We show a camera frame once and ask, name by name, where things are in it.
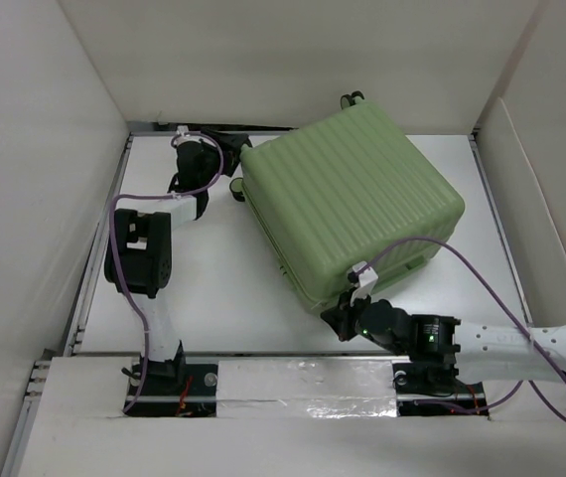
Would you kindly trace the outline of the green suitcase with blue lining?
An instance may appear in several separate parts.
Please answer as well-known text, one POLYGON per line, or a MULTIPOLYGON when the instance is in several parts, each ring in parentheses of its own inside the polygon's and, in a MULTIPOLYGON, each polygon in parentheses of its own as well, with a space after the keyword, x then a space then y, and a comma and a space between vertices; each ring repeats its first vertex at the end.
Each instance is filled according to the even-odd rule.
POLYGON ((332 307, 354 266, 376 290, 425 265, 454 233, 460 193, 356 90, 340 111, 239 154, 245 202, 303 306, 332 307))

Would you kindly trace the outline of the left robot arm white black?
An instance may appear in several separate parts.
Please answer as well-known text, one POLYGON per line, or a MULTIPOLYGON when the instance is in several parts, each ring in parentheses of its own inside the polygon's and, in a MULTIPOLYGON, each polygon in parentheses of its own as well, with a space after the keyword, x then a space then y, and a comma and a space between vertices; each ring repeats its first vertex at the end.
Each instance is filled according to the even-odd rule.
POLYGON ((203 216, 210 188, 234 174, 241 152, 250 146, 245 133, 178 132, 170 141, 176 171, 167 191, 120 193, 111 201, 104 275, 142 325, 140 362, 123 371, 142 391, 159 388, 171 395, 186 384, 183 345, 163 293, 172 275, 173 231, 203 216))

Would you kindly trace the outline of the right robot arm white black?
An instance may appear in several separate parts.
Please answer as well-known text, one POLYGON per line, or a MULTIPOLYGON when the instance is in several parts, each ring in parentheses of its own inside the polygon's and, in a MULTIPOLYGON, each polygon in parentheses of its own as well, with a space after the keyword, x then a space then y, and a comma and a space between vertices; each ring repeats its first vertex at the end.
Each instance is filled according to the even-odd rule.
POLYGON ((321 319, 340 340, 365 338, 404 356, 429 393, 460 381, 557 382, 566 376, 566 326, 518 328, 480 325, 452 316, 410 314, 389 301, 352 300, 343 293, 321 319))

